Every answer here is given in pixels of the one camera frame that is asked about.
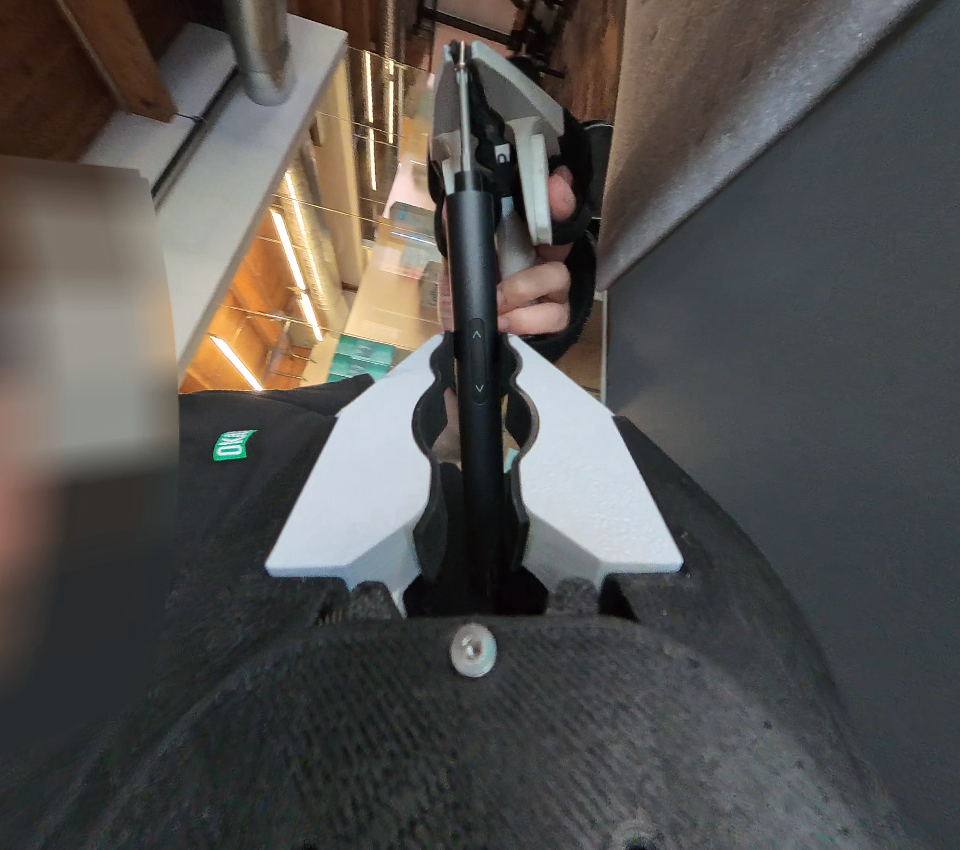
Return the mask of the grey foam sheet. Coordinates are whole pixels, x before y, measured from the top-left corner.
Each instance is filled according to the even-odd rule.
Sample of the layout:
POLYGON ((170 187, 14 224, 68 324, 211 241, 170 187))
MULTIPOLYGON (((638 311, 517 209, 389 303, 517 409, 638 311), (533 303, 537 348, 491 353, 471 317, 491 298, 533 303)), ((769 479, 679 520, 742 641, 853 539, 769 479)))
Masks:
POLYGON ((598 247, 610 288, 922 0, 623 0, 598 247))

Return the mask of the person's left hand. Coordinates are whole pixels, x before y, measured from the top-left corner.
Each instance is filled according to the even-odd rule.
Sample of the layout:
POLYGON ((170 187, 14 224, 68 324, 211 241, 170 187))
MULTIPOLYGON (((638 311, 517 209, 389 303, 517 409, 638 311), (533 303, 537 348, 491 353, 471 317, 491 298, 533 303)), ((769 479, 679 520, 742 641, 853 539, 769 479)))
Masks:
POLYGON ((498 282, 498 330, 520 337, 549 337, 570 327, 572 244, 536 247, 535 264, 498 282))

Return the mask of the black electric screwdriver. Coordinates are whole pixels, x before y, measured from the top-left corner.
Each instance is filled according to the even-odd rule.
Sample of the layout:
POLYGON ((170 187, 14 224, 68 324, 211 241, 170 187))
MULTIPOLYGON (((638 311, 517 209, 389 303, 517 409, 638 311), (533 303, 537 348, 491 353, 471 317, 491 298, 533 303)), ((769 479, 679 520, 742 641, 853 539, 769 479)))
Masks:
POLYGON ((461 156, 453 193, 446 199, 446 229, 463 501, 474 586, 490 603, 503 520, 494 210, 474 159, 469 65, 457 64, 455 78, 461 156))

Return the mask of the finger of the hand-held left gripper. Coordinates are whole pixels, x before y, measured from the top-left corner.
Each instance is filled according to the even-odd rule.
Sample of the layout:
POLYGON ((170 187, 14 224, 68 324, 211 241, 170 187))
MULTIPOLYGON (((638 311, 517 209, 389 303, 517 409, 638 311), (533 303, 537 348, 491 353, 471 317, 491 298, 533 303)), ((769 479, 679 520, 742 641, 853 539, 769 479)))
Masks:
POLYGON ((472 171, 472 128, 470 73, 455 73, 450 44, 442 50, 434 77, 429 159, 442 191, 454 193, 458 174, 472 171))
POLYGON ((564 135, 563 107, 512 62, 482 41, 471 43, 470 62, 487 105, 510 128, 514 138, 564 135))

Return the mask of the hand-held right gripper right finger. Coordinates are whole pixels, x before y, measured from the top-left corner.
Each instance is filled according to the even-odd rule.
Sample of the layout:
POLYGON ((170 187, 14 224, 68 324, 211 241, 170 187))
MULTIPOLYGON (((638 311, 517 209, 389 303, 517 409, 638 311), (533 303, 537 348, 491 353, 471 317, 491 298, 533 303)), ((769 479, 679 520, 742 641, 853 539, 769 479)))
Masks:
POLYGON ((529 518, 522 567, 550 591, 565 580, 601 588, 610 575, 677 573, 683 556, 614 415, 519 337, 508 341, 535 424, 517 459, 529 518))

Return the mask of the ceiling light strip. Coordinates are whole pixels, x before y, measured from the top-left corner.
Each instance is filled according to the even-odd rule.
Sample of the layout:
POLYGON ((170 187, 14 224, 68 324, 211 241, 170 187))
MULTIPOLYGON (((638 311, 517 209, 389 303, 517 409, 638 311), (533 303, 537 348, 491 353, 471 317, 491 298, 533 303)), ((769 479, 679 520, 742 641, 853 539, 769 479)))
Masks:
POLYGON ((321 330, 316 311, 309 297, 304 273, 299 264, 290 232, 286 226, 283 214, 276 208, 270 208, 270 219, 280 241, 288 267, 291 271, 291 275, 294 280, 294 287, 298 295, 303 316, 305 317, 308 326, 312 330, 315 340, 317 342, 322 342, 324 340, 324 335, 321 330))
POLYGON ((208 338, 251 390, 264 391, 265 388, 262 383, 226 340, 212 333, 208 335, 208 338))

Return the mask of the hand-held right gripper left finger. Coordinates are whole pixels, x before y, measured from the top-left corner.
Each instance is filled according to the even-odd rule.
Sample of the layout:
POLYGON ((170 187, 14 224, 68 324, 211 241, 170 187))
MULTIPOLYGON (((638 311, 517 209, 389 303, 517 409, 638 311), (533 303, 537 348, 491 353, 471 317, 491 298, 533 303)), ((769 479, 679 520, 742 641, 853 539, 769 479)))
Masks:
POLYGON ((400 616, 435 582, 450 512, 434 444, 447 426, 452 335, 438 334, 338 412, 265 562, 275 579, 382 584, 400 616))

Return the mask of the teal storage boxes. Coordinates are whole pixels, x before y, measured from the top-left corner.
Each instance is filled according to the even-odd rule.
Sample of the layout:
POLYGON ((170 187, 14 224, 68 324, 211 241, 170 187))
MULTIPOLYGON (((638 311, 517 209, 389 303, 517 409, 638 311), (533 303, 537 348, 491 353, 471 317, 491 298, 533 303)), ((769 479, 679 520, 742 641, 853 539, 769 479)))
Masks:
POLYGON ((378 382, 394 366, 396 353, 393 345, 342 334, 329 366, 327 381, 338 383, 366 375, 378 382))

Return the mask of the dark grey desk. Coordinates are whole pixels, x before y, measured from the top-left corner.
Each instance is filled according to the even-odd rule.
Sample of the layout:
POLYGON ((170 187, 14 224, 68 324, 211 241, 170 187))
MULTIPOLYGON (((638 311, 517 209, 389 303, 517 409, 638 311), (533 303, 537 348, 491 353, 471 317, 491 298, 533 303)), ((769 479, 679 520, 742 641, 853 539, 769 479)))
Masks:
POLYGON ((927 0, 610 294, 608 397, 807 617, 958 848, 959 0, 927 0))

